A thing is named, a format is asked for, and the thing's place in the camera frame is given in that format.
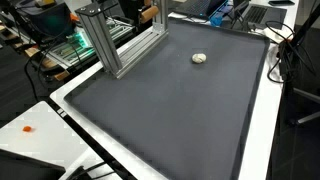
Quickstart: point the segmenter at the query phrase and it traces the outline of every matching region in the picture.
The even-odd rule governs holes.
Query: gray mat
[[[169,179],[235,179],[269,43],[171,23],[123,79],[97,73],[66,100]],[[194,53],[207,55],[193,64]]]

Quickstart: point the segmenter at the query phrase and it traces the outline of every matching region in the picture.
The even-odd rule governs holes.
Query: keyboard
[[[268,8],[251,6],[244,19],[248,22],[260,24]]]
[[[195,13],[195,14],[203,13],[208,9],[209,4],[210,4],[210,0],[192,1],[192,4],[190,4],[186,8],[186,11],[190,13]]]

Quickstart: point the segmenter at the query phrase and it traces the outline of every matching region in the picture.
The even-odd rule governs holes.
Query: white ball
[[[205,54],[194,54],[192,56],[192,61],[194,63],[200,64],[207,60],[207,56]]]

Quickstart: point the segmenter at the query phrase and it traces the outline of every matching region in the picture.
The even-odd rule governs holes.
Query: desk
[[[252,0],[252,3],[268,5],[267,0]],[[295,5],[287,8],[285,23],[294,27],[297,13],[298,0]],[[134,43],[139,36],[129,43]],[[128,44],[122,46],[117,51],[123,52]],[[275,54],[277,47],[270,46],[262,76],[260,79],[259,90],[256,97],[255,107],[251,118],[251,124],[247,137],[245,152],[240,171],[239,179],[241,180],[260,180],[265,179],[269,157],[272,147],[273,135],[277,120],[278,108],[282,86],[270,82],[267,79],[269,68],[275,63]],[[141,159],[132,154],[129,150],[115,141],[110,135],[102,131],[86,117],[78,113],[70,106],[64,97],[79,84],[91,77],[94,73],[102,68],[100,62],[74,78],[72,81],[55,91],[50,95],[51,99],[56,102],[69,116],[71,116],[80,126],[82,126],[96,141],[98,141],[114,158],[116,158],[128,171],[138,179],[166,179],[156,170],[144,163]]]
[[[24,126],[34,128],[23,132]],[[0,149],[56,164],[66,169],[65,180],[79,166],[89,168],[103,160],[45,102],[39,102],[0,129]],[[108,165],[92,172],[97,177],[112,172]],[[107,179],[120,179],[116,174]]]

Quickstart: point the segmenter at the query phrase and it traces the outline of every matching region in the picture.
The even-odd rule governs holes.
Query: white desk
[[[31,126],[31,132],[23,132]],[[103,160],[45,102],[39,102],[0,129],[0,149],[62,166],[65,180],[79,166],[89,168]],[[97,177],[113,170],[103,165],[92,172]],[[105,179],[120,179],[116,174]]]
[[[252,0],[251,2],[268,5],[267,0]],[[288,9],[287,16],[285,18],[285,24],[292,28],[294,27],[299,0],[295,0],[295,3],[296,4],[291,7],[282,7]],[[118,53],[123,52],[127,47],[127,45],[124,45],[123,47],[119,48]],[[271,45],[260,79],[259,90],[251,118],[251,124],[239,176],[239,179],[241,180],[260,180],[266,178],[282,91],[281,85],[272,83],[267,79],[267,72],[276,61],[276,52],[277,47],[275,45]],[[88,133],[90,133],[95,140],[97,140],[136,178],[148,180],[166,179],[160,173],[155,171],[153,168],[123,147],[120,143],[115,141],[111,136],[94,125],[86,117],[82,116],[64,100],[66,94],[68,94],[76,86],[84,82],[101,68],[101,63],[96,63],[94,66],[52,93],[50,96],[51,99],[56,102]]]

